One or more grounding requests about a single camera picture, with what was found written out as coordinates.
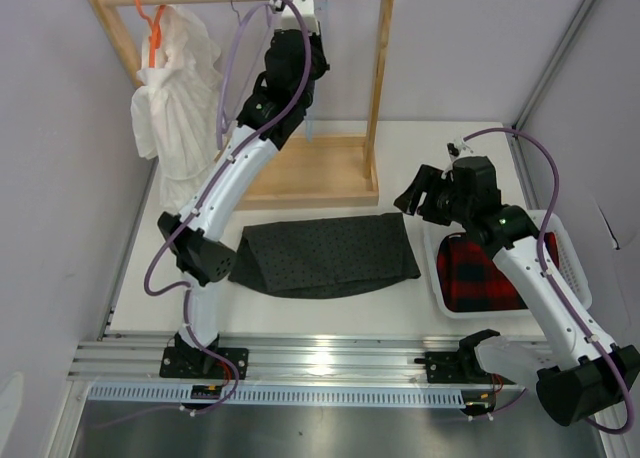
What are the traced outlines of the light blue wire hanger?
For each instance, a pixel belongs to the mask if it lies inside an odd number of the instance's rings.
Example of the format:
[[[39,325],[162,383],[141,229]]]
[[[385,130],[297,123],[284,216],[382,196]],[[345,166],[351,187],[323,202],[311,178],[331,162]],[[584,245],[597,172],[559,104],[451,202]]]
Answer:
[[[325,24],[329,14],[328,8],[329,8],[328,0],[317,0],[315,2],[316,18],[318,19],[319,25],[322,29],[328,29],[328,26]],[[316,85],[314,90],[313,104],[308,109],[308,112],[305,118],[305,138],[308,143],[311,143],[314,137],[314,127],[316,122],[316,115],[318,110],[320,94],[321,92],[319,91],[319,85]]]

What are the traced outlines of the grey dotted skirt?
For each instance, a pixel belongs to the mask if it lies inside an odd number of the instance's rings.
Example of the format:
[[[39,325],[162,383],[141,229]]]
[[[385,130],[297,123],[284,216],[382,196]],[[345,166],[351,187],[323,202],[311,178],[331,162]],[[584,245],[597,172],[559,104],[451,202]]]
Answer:
[[[385,213],[246,227],[229,281],[278,298],[326,300],[420,276],[402,215]]]

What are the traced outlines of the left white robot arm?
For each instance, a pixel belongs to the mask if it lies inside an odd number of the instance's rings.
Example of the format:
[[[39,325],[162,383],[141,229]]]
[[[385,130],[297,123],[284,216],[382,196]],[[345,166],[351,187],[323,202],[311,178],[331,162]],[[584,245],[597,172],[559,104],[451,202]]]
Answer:
[[[163,378],[221,378],[230,367],[217,360],[217,283],[231,272],[233,249],[221,243],[236,205],[259,172],[284,147],[313,103],[315,83],[330,68],[321,34],[277,30],[265,54],[265,69],[237,117],[237,126],[210,177],[176,214],[164,212],[158,227],[176,258],[185,323],[166,348]]]

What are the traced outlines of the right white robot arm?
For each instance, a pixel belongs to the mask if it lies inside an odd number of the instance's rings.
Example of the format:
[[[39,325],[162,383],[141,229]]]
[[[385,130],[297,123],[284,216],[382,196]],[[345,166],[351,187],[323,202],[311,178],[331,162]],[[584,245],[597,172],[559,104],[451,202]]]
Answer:
[[[474,346],[456,358],[464,379],[498,374],[532,390],[561,426],[624,403],[627,421],[617,431],[630,430],[638,350],[619,346],[582,306],[545,249],[543,228],[503,203],[487,157],[461,157],[446,170],[421,166],[394,205],[429,223],[461,225],[523,299],[552,352],[546,358],[499,334],[476,333]]]

